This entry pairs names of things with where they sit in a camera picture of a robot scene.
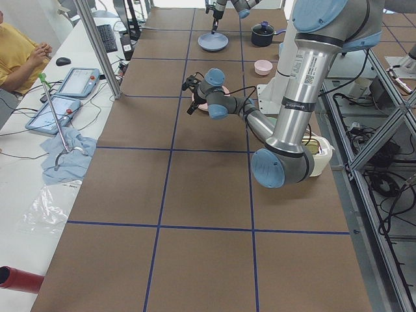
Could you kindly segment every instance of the black mouse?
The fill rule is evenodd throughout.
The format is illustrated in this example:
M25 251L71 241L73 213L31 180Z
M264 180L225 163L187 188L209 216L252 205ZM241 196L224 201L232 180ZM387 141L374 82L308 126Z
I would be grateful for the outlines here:
M57 66L63 66L71 64L71 60L68 57L60 57L57 59Z

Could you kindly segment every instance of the clear plastic bag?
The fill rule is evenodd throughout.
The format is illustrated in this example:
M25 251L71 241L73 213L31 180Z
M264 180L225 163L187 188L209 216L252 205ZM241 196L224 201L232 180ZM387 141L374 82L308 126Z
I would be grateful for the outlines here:
M81 181L45 185L17 223L19 231L60 238Z

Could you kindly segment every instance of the blue towel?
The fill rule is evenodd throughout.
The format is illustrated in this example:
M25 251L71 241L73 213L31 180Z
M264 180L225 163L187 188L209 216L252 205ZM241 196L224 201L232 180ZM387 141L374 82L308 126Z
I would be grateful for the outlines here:
M97 140L83 137L80 132L74 128L62 128L62 134L68 147L80 147L81 151L74 149L68 154L59 157L58 170L55 171L55 159L64 150L64 145L60 139L59 133L54 138L49 138L40 146L49 153L47 159L42 163L43 179L46 185L58 183L65 180L82 180L90 164L91 158L96 150Z

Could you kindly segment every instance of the black pot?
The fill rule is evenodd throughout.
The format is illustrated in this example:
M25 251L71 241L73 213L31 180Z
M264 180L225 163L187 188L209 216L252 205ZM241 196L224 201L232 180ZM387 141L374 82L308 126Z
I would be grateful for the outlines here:
M252 27L252 43L255 46L266 47L272 43L274 28L268 22L262 21Z

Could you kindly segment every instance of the person's arm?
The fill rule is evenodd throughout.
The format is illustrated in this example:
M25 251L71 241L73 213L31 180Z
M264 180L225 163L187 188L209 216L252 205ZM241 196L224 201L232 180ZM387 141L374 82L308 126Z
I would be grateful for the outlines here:
M46 54L47 53L42 48L36 47L27 59L26 63L20 66L16 71L9 74L6 81L0 86L0 88L6 90L7 92L17 90L32 75L33 70L43 63L46 59Z

